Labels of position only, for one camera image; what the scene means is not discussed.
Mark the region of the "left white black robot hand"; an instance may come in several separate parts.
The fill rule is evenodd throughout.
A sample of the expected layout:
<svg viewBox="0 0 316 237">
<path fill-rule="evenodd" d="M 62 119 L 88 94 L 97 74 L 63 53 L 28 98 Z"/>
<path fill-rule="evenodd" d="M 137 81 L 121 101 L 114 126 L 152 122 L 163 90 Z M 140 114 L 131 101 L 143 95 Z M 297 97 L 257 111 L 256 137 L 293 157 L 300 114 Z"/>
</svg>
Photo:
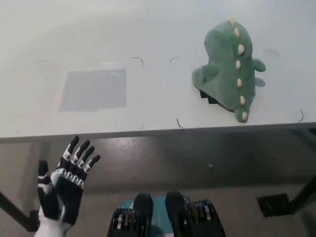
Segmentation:
<svg viewBox="0 0 316 237">
<path fill-rule="evenodd" d="M 39 161 L 36 237 L 64 237 L 77 221 L 85 180 L 100 159 L 99 155 L 89 159 L 94 152 L 89 140 L 76 148 L 78 142 L 79 137 L 75 136 L 53 172 L 49 172 L 47 161 Z"/>
</svg>

